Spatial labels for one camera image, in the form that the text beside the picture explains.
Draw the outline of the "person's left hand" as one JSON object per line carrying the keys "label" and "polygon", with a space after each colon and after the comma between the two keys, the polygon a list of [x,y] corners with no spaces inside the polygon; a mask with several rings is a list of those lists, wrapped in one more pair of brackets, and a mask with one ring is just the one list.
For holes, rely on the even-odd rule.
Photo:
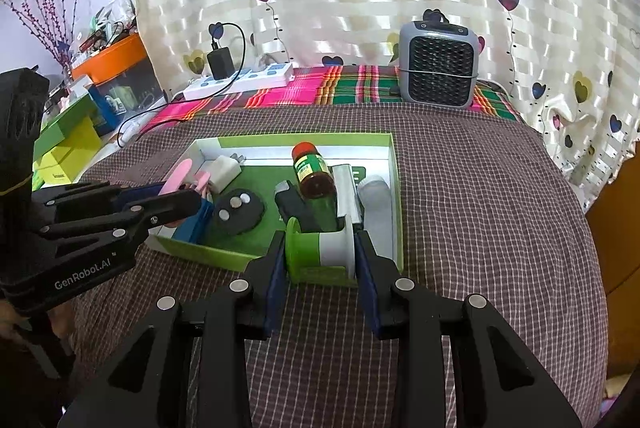
{"label": "person's left hand", "polygon": [[[48,311],[45,315],[52,333],[60,339],[68,338],[75,330],[75,306],[72,301],[67,301]],[[35,327],[35,318],[28,318],[18,314],[8,300],[0,301],[0,328],[1,338],[24,344],[26,339],[22,335],[23,330]]]}

